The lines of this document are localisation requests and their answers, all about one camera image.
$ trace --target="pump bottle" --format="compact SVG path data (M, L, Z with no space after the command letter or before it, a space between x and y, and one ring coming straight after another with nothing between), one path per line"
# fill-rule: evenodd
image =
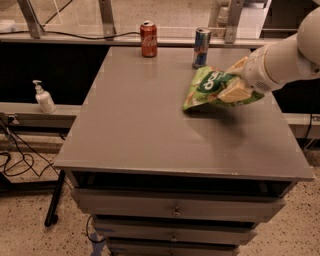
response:
M35 84L35 89L36 89L36 100L39 103L42 111L44 113L52 113L56 110L56 106L54 105L54 102L51 98L51 95L49 92L43 90L41 86L41 81L39 80L33 80L32 81Z

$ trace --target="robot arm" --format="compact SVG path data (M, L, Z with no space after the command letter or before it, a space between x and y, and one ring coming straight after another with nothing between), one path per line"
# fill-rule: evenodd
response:
M265 94L289 82L320 78L319 24L320 7L303 20L297 34L254 51L241 72L245 83Z

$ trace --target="black cable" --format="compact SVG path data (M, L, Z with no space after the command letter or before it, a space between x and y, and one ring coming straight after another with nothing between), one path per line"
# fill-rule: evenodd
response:
M11 155L9 152L0 152L0 156L5 156L7 159L4 164L0 165L0 168L5 167L11 160Z
M57 34L57 35L65 35L65 36L71 36L86 40L102 40L102 39L111 39L116 38L120 36L126 36L126 35L140 35L139 32L127 32L123 34L113 35L113 36L103 36L103 37L88 37L88 36L80 36L76 34L71 33L65 33L65 32L59 32L59 31L44 31L46 34ZM8 34L21 34L21 33L30 33L30 31L14 31L14 32L2 32L0 35L8 35Z
M94 244L100 244L106 241L105 238L101 239L100 241L95 241L92 240L91 237L89 236L89 222L92 219L92 216L90 215L88 220L87 220L87 225L86 225L86 236L88 237L88 239L90 240L90 242L94 243Z
M113 35L113 36L87 37L87 36L80 36L80 35L75 35L75 34L70 34L70 33L65 33L65 32L59 32L59 31L46 31L46 33L47 34L58 34L58 35L77 37L77 38L87 39L87 40L102 40L102 39L111 39L111 38L116 38L116 37L126 36L126 35L140 35L139 32L127 32L127 33Z
M59 12L62 12L69 4L72 3L73 0L70 0L68 3L66 3L61 9L59 9L59 11L57 11L55 14L53 14L45 23L42 27L44 27L45 25L47 25L51 20L53 20L54 17L56 17L58 15Z
M54 168L54 166L52 165L52 163L50 163L49 160L47 160L45 157L43 157L42 155L40 155L36 150L34 150L27 142L25 142L25 141L24 141L20 136L18 136L15 132L11 131L11 130L9 129L9 127L6 125L6 123L2 120L2 118L0 118L0 121L1 121L1 122L3 123L3 125L6 127L6 129L7 129L7 130L5 131L6 134L8 134L8 135L10 136L10 138L11 138L12 141L14 142L17 150L19 151L19 153L20 153L21 156L22 156L22 160L20 160L19 162L15 163L14 165L12 165L12 166L9 167L9 168L7 168L7 165L8 165L8 163L9 163L11 157L10 157L9 161L7 160L5 164L1 165L1 167L2 167L2 166L4 167L4 168L3 168L3 169L4 169L4 170L3 170L3 173L4 173L6 176L8 176L8 177L18 176L18 175L21 175L21 174L23 174L23 173L25 173L25 172L27 172L27 171L29 171L29 170L31 169L31 170L34 172L34 174L35 174L38 178L40 178L40 177L43 175L43 173L44 173L49 167L51 167L51 168L54 170L54 172L59 176L59 173L58 173L57 170ZM12 136L12 134L13 134L14 136L16 136L19 140L21 140L32 152L34 152L36 155L38 155L39 157L41 157L43 160L45 160L45 161L48 163L48 165L47 165L45 168L43 168L43 170L41 171L40 174L38 174L38 173L34 170L34 168L33 168L33 165L34 165L34 158L33 158L33 156L30 155L30 154L24 154L24 153L21 151L21 149L20 149L20 147L19 147L19 145L18 145L17 140L14 138L14 136ZM31 164L29 164L29 163L27 162L27 160L26 160L26 158L25 158L26 156L30 157L30 159L31 159ZM21 163L21 162L24 162L24 163L28 166L28 168L27 168L26 170L24 170L24 171L22 171L22 172L19 172L19 173L15 173L15 174L9 174L9 173L8 173L9 170L13 169L15 166L17 166L17 165L18 165L19 163ZM67 186L68 186L70 189L72 189L71 186L70 186L66 181L64 181L64 182L67 184Z

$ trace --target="can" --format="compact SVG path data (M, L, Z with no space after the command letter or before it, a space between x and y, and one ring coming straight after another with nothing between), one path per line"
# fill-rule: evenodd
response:
M158 52L157 27L152 21L144 21L140 26L141 51L144 57L155 57Z
M211 31L209 28L198 28L194 44L192 67L195 69L206 66L207 53L210 45Z

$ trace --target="drawer handle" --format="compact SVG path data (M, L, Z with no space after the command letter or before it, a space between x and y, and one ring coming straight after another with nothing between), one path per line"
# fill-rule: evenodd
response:
M171 241L172 243L178 242L178 238L176 237L176 234L175 234L175 233L172 233L172 237L171 237L170 241Z
M178 207L176 207L175 209L174 209L174 211L172 212L172 216L173 217L180 217L182 215L182 213L179 211L179 208Z

